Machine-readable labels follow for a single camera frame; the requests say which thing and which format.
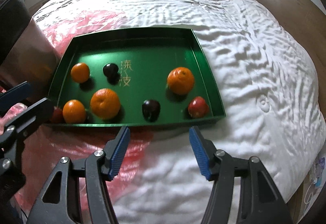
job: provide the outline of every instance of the bed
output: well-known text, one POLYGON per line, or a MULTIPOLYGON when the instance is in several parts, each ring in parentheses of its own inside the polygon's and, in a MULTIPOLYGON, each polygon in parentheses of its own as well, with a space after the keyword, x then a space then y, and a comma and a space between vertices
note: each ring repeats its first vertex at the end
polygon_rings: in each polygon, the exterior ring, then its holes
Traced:
MULTIPOLYGON (((314 64, 272 14, 255 0, 51 0, 34 19, 47 30, 99 10, 120 15, 114 28, 194 30, 227 115, 203 128, 204 137, 234 157, 260 157, 287 202, 323 146, 326 125, 314 64)), ((114 204, 120 223, 200 223, 212 183, 199 173, 188 134, 154 139, 114 204)))

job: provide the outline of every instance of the orange fruit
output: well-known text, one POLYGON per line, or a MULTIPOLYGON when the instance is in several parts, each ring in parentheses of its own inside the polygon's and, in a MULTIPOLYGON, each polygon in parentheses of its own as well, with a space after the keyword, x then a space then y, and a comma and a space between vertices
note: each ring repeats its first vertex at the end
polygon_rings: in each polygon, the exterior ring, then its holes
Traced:
POLYGON ((62 114, 68 124, 81 124, 86 120, 85 107, 78 100, 69 100, 63 107, 62 114))
POLYGON ((103 88, 93 94, 90 106, 92 112, 99 118, 111 119, 118 114, 121 104, 115 91, 103 88))
POLYGON ((82 84, 89 79, 89 68, 83 62, 77 63, 72 67, 70 75, 76 83, 82 84))
POLYGON ((170 90, 178 95, 186 95, 195 84, 195 78, 192 72, 185 67, 175 68, 167 77, 167 85, 170 90))

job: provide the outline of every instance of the black fruit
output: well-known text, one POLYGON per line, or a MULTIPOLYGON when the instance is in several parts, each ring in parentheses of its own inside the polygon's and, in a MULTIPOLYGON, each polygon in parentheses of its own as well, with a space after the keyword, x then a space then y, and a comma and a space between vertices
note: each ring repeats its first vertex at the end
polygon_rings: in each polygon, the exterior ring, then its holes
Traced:
POLYGON ((103 67, 103 73, 108 78, 109 82, 116 82, 119 76, 118 71, 119 67, 114 63, 109 63, 103 67))
POLYGON ((156 100, 146 100, 142 104, 142 113, 145 120, 155 122, 159 117, 161 105, 156 100))

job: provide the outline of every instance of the white bedsheet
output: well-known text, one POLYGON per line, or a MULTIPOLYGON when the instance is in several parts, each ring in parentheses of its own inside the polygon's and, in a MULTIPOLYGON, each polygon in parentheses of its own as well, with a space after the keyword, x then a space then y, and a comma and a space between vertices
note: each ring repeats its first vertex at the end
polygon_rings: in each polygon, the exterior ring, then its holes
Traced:
MULTIPOLYGON (((285 201, 325 141, 312 60, 255 0, 51 0, 41 29, 82 10, 123 11, 120 27, 192 28, 205 52, 227 117, 202 130, 235 157, 260 157, 285 201)), ((114 207, 120 223, 200 223, 212 183, 200 175, 188 134, 152 142, 128 194, 114 207)), ((235 223, 239 180, 229 223, 235 223)))

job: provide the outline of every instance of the metal bolt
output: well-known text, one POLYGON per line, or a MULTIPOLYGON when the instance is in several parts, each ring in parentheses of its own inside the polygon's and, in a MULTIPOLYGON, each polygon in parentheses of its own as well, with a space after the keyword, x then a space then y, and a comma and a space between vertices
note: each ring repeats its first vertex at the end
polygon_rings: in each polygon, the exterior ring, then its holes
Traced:
POLYGON ((224 151, 224 150, 217 150, 217 151, 215 152, 215 155, 216 155, 216 156, 219 156, 219 157, 222 157, 222 156, 225 155, 225 151, 224 151))
POLYGON ((11 131, 11 130, 14 130, 15 129, 15 126, 11 125, 7 128, 7 131, 11 131))
POLYGON ((104 152, 102 151, 102 150, 96 150, 95 152, 94 152, 94 155, 96 156, 96 157, 100 157, 100 156, 102 156, 104 154, 104 152))
POLYGON ((251 161, 254 162, 254 163, 258 163, 260 160, 259 160, 259 158, 257 156, 252 156, 251 161))
POLYGON ((69 158, 68 157, 62 157, 61 159, 60 159, 60 162, 61 163, 66 163, 66 162, 68 162, 69 161, 69 158))
POLYGON ((2 162, 2 168, 3 169, 8 169, 11 165, 11 161, 10 159, 4 159, 2 162))

